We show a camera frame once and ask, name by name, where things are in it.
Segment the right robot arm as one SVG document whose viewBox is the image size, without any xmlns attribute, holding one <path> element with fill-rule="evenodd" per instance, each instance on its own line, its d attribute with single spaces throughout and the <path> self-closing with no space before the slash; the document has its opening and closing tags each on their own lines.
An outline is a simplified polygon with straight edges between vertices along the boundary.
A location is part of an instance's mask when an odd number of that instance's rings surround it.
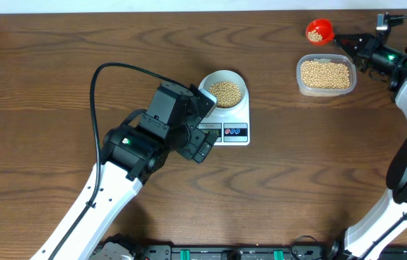
<svg viewBox="0 0 407 260">
<path fill-rule="evenodd" d="M 407 46 L 404 52 L 387 47 L 390 26 L 376 35 L 336 35 L 341 47 L 363 72 L 387 75 L 395 104 L 407 120 Z M 328 253 L 329 259 L 378 259 L 383 249 L 407 228 L 407 137 L 387 170 L 386 190 L 355 225 L 346 228 Z"/>
</svg>

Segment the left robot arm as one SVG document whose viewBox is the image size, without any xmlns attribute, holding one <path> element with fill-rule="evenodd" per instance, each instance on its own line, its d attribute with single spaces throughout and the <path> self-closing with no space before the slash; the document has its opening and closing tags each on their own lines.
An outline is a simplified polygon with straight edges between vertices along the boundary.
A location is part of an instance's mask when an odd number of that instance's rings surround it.
<svg viewBox="0 0 407 260">
<path fill-rule="evenodd" d="M 170 152 L 203 162 L 217 137 L 198 125 L 216 103 L 207 90 L 162 82 L 148 109 L 134 111 L 107 133 L 85 187 L 34 259 L 88 259 Z"/>
</svg>

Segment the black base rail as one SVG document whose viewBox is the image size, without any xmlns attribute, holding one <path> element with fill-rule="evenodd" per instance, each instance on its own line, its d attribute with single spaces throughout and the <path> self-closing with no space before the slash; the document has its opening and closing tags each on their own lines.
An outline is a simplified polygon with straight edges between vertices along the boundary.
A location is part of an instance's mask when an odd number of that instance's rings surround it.
<svg viewBox="0 0 407 260">
<path fill-rule="evenodd" d="M 98 247 L 91 259 L 149 259 L 149 260 L 292 260 L 320 259 L 324 251 L 319 246 L 288 247 L 254 247 L 254 248 L 224 248 L 224 247 L 173 247 L 165 245 L 146 246 L 137 253 L 121 247 L 119 244 L 107 243 Z"/>
</svg>

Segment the white kitchen scale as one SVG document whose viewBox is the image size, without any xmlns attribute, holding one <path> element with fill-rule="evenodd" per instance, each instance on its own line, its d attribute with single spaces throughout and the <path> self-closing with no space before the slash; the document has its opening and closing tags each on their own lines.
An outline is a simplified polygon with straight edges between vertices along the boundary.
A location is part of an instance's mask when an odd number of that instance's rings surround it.
<svg viewBox="0 0 407 260">
<path fill-rule="evenodd" d="M 246 146 L 250 143 L 249 97 L 240 108 L 222 110 L 215 108 L 203 118 L 198 128 L 217 136 L 219 146 Z"/>
</svg>

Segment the clear plastic container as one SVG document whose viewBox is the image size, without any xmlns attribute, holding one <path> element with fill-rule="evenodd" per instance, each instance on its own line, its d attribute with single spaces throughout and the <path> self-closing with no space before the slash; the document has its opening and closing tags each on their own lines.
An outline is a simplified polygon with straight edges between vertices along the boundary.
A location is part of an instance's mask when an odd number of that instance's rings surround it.
<svg viewBox="0 0 407 260">
<path fill-rule="evenodd" d="M 305 96 L 345 95 L 356 86 L 356 67 L 343 55 L 309 54 L 296 65 L 296 81 L 299 92 Z"/>
</svg>

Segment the soybeans in container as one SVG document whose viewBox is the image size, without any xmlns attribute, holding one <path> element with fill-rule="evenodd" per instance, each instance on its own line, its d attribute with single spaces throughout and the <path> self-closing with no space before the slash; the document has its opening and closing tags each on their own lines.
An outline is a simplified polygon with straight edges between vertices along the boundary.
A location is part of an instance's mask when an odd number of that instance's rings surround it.
<svg viewBox="0 0 407 260">
<path fill-rule="evenodd" d="M 300 69 L 301 79 L 308 87 L 346 89 L 351 86 L 349 70 L 345 64 L 305 61 Z"/>
</svg>

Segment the grey bowl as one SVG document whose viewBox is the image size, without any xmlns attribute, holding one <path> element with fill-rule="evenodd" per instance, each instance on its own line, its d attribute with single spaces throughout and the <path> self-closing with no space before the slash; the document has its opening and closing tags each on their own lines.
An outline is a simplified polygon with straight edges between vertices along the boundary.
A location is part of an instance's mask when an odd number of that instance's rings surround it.
<svg viewBox="0 0 407 260">
<path fill-rule="evenodd" d="M 249 97 L 245 81 L 230 70 L 219 70 L 207 75 L 200 82 L 199 88 L 214 96 L 216 108 L 222 110 L 240 108 Z"/>
</svg>

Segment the soybeans in scoop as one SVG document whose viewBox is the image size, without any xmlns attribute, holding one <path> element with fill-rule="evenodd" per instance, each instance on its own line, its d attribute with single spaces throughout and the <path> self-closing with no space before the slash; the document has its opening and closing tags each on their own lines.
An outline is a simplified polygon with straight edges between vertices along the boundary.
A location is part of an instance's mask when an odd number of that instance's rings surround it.
<svg viewBox="0 0 407 260">
<path fill-rule="evenodd" d="M 323 36 L 319 34 L 316 30 L 312 30 L 307 32 L 307 38 L 308 40 L 318 43 L 323 40 Z"/>
</svg>

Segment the red measuring scoop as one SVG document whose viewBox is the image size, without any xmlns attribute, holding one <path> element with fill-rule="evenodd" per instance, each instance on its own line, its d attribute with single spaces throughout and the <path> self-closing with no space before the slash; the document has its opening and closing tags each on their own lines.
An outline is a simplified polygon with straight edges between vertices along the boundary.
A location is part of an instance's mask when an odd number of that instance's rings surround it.
<svg viewBox="0 0 407 260">
<path fill-rule="evenodd" d="M 323 36 L 323 40 L 315 43 L 307 38 L 307 32 L 316 30 L 319 34 Z M 307 25 L 306 32 L 305 32 L 307 40 L 314 46 L 324 46 L 333 41 L 335 37 L 335 33 L 333 31 L 333 26 L 330 20 L 328 19 L 316 19 L 310 22 Z"/>
</svg>

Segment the soybeans in bowl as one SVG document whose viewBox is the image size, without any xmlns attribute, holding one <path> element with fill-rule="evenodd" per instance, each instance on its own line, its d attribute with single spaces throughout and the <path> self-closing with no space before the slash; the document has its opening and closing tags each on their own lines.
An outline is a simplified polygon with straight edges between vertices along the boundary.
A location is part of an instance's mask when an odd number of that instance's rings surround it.
<svg viewBox="0 0 407 260">
<path fill-rule="evenodd" d="M 217 97 L 219 108 L 232 108 L 238 105 L 242 99 L 239 87 L 229 81 L 221 81 L 212 84 L 209 92 Z"/>
</svg>

